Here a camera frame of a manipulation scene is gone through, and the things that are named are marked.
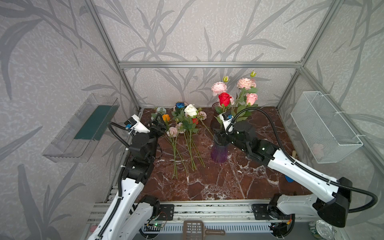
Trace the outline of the purple glass vase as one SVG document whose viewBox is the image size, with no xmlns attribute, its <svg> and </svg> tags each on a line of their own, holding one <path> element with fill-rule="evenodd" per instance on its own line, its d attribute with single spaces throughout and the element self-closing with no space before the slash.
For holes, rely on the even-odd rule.
<svg viewBox="0 0 384 240">
<path fill-rule="evenodd" d="M 228 160 L 229 145 L 214 142 L 211 149 L 211 159 L 218 164 L 225 163 Z"/>
</svg>

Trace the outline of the blue rose stem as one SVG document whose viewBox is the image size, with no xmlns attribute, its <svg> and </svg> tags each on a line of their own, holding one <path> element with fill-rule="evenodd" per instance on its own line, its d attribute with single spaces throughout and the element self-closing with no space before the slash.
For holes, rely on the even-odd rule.
<svg viewBox="0 0 384 240">
<path fill-rule="evenodd" d="M 177 102 L 174 106 L 174 111 L 176 109 L 184 109 L 188 104 L 187 103 L 183 103 L 183 102 Z"/>
</svg>

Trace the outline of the red rose stem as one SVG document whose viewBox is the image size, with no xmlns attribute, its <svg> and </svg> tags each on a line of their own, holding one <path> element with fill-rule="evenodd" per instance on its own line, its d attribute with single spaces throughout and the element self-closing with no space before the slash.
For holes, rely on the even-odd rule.
<svg viewBox="0 0 384 240">
<path fill-rule="evenodd" d="M 215 133 L 219 133 L 221 130 L 224 129 L 223 120 L 221 119 L 221 114 L 225 113 L 228 106 L 232 104 L 232 96 L 228 93 L 221 93 L 219 94 L 219 107 L 216 107 L 215 110 L 217 111 L 218 115 L 215 116 L 215 119 L 217 120 L 217 124 L 215 124 L 215 127 L 213 128 Z"/>
</svg>

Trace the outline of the pink rose bud stem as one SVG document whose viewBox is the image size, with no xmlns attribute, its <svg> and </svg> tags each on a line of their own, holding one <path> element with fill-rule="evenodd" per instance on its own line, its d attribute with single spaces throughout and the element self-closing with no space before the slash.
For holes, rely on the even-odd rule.
<svg viewBox="0 0 384 240">
<path fill-rule="evenodd" d="M 237 121 L 244 121 L 248 117 L 251 116 L 253 110 L 249 110 L 249 108 L 255 108 L 258 105 L 256 104 L 256 101 L 258 100 L 258 95 L 254 93 L 246 93 L 243 97 L 241 102 L 238 104 L 238 109 L 236 111 Z"/>
</svg>

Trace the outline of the pale pink peony stem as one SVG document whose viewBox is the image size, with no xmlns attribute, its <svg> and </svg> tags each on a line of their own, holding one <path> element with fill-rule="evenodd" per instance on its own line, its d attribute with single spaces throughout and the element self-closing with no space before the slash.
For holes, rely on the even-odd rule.
<svg viewBox="0 0 384 240">
<path fill-rule="evenodd" d="M 223 77 L 223 80 L 221 82 L 217 82 L 215 83 L 212 87 L 211 87 L 211 90 L 213 92 L 213 96 L 217 96 L 219 98 L 219 94 L 221 93 L 227 93 L 227 90 L 228 90 L 228 86 L 227 86 L 227 82 L 229 81 L 229 77 L 228 76 L 224 76 Z M 232 105 L 235 104 L 235 99 L 232 97 Z"/>
</svg>

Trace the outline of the white pink-edged rose stem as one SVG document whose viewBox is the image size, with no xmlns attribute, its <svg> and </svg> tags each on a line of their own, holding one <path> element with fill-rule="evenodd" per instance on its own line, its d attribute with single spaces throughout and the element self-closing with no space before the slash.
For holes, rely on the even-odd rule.
<svg viewBox="0 0 384 240">
<path fill-rule="evenodd" d="M 256 73 L 252 71 L 250 74 L 250 78 L 242 78 L 238 80 L 237 88 L 239 89 L 240 92 L 237 94 L 236 100 L 235 100 L 235 106 L 237 107 L 237 109 L 238 109 L 238 104 L 241 102 L 242 97 L 246 93 L 254 93 L 254 94 L 258 93 L 257 84 L 254 80 L 255 76 L 256 76 Z"/>
</svg>

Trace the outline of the dark red glass vase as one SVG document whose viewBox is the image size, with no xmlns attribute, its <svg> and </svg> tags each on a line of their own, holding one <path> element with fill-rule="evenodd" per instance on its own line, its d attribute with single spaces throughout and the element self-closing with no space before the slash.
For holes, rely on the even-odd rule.
<svg viewBox="0 0 384 240">
<path fill-rule="evenodd" d="M 213 130 L 214 133 L 217 133 L 221 129 L 221 123 L 218 121 L 217 116 L 219 115 L 216 111 L 216 107 L 219 107 L 219 102 L 216 102 L 212 105 L 212 120 L 210 123 L 210 128 Z"/>
</svg>

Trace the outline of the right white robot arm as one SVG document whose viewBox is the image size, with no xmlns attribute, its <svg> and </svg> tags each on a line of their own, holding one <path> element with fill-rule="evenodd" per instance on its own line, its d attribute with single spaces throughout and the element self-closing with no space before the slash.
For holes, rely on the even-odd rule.
<svg viewBox="0 0 384 240">
<path fill-rule="evenodd" d="M 348 214 L 368 210 L 377 204 L 377 195 L 354 188 L 347 178 L 330 177 L 294 159 L 284 149 L 271 117 L 259 108 L 255 110 L 264 114 L 270 122 L 277 145 L 260 140 L 250 123 L 240 121 L 239 115 L 233 116 L 230 112 L 219 114 L 218 121 L 223 126 L 215 131 L 214 142 L 221 148 L 228 145 L 237 147 L 250 160 L 284 174 L 311 191 L 306 196 L 274 195 L 268 206 L 271 217 L 314 216 L 332 226 L 343 228 Z"/>
</svg>

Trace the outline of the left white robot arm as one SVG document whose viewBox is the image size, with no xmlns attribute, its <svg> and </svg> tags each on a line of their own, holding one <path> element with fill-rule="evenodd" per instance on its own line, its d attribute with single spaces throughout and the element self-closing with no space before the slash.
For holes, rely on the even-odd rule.
<svg viewBox="0 0 384 240">
<path fill-rule="evenodd" d="M 121 165 L 118 192 L 90 240 L 132 240 L 146 222 L 159 215 L 158 198 L 144 196 L 135 205 L 154 169 L 158 140 L 166 124 L 157 116 L 148 125 L 133 115 L 124 125 L 108 123 L 111 133 L 128 149 L 130 156 Z"/>
</svg>

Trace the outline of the orange rose stem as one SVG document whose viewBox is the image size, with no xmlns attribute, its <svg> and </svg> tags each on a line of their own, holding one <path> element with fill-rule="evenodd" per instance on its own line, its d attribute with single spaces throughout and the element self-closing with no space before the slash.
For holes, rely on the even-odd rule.
<svg viewBox="0 0 384 240">
<path fill-rule="evenodd" d="M 165 123 L 169 123 L 171 121 L 171 118 L 168 114 L 162 115 L 162 118 Z"/>
</svg>

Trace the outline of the flower bunch on table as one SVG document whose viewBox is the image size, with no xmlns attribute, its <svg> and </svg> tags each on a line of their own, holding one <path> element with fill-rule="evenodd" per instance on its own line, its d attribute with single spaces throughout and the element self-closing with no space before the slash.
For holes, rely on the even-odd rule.
<svg viewBox="0 0 384 240">
<path fill-rule="evenodd" d="M 169 123 L 164 123 L 167 126 L 165 139 L 172 147 L 172 162 L 174 164 L 172 178 L 174 179 L 179 178 L 179 166 L 184 168 L 186 174 L 197 170 L 196 161 L 199 161 L 202 167 L 206 166 L 194 140 L 194 137 L 200 131 L 198 127 L 200 123 L 195 125 L 192 119 L 186 117 L 184 109 L 176 109 L 174 111 L 173 108 L 171 111 L 167 111 L 164 107 L 157 107 L 155 112 L 151 114 L 152 120 L 160 117 L 163 121 L 162 115 L 164 114 L 168 114 L 171 118 Z"/>
</svg>

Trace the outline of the blue scoop brush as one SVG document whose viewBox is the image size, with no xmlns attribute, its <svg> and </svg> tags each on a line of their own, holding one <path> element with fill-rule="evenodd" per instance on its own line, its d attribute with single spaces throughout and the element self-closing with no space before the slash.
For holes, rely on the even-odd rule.
<svg viewBox="0 0 384 240">
<path fill-rule="evenodd" d="M 288 176 L 285 176 L 285 179 L 286 179 L 286 181 L 287 181 L 288 183 L 293 183 L 293 182 L 294 182 L 294 180 L 291 179 L 291 178 L 288 177 Z"/>
</svg>

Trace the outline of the clear plastic tray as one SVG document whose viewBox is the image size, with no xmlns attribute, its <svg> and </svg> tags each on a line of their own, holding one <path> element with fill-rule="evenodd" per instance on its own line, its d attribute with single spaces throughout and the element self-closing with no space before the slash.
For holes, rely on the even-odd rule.
<svg viewBox="0 0 384 240">
<path fill-rule="evenodd" d="M 120 107 L 117 97 L 90 94 L 42 155 L 54 163 L 86 163 Z"/>
</svg>

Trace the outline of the metal tin can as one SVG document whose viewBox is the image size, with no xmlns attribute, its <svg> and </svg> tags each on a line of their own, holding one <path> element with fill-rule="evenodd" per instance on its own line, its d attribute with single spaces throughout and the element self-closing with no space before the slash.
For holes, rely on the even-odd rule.
<svg viewBox="0 0 384 240">
<path fill-rule="evenodd" d="M 314 238 L 317 240 L 334 240 L 335 233 L 333 227 L 322 221 L 312 221 L 309 223 L 309 230 Z"/>
</svg>

